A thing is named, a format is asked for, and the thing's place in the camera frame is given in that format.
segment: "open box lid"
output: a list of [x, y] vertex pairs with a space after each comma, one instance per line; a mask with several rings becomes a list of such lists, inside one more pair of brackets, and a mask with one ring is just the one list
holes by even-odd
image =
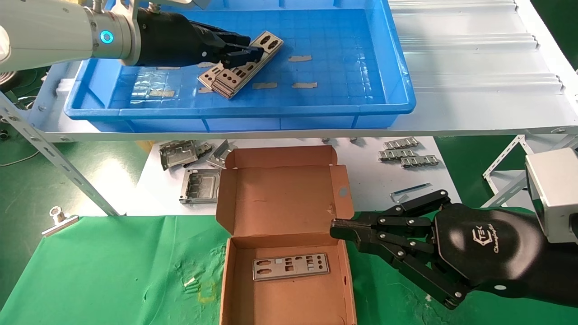
[[333, 218], [353, 217], [332, 146], [235, 149], [225, 166], [216, 219], [234, 237], [329, 233]]

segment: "green fabric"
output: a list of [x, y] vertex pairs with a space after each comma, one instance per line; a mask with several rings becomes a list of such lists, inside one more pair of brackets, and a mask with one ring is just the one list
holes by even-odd
[[[41, 241], [0, 324], [217, 325], [228, 236], [213, 216], [82, 218]], [[448, 311], [347, 248], [359, 325], [576, 324], [578, 309], [482, 292]]]

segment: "metal rack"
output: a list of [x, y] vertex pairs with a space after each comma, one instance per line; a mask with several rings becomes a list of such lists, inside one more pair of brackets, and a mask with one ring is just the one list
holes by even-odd
[[78, 62], [54, 65], [31, 110], [0, 95], [0, 115], [106, 214], [117, 212], [51, 142], [176, 139], [578, 134], [578, 76], [530, 0], [390, 0], [416, 91], [387, 130], [243, 133], [99, 132], [63, 106]]

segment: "brown cardboard box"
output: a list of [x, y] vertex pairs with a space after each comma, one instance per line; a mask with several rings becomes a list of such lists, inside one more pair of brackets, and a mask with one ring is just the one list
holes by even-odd
[[[227, 242], [220, 325], [354, 325], [343, 241], [353, 217], [347, 170], [332, 146], [235, 149], [221, 173], [217, 221]], [[330, 273], [253, 281], [255, 258], [326, 253]]]

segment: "robotic arm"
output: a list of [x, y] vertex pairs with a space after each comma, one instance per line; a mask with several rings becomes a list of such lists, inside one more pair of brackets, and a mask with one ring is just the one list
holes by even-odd
[[[472, 290], [578, 307], [578, 158], [566, 148], [526, 159], [538, 218], [452, 204], [439, 190], [334, 219], [330, 234], [380, 256], [448, 309]], [[423, 217], [437, 210], [433, 221]]]
[[[207, 0], [159, 0], [205, 8]], [[90, 57], [115, 58], [124, 65], [183, 67], [222, 62], [233, 68], [257, 61], [260, 47], [250, 38], [160, 12], [158, 4], [140, 8], [120, 0], [102, 10], [60, 0], [4, 0], [0, 10], [0, 72], [43, 67]]]

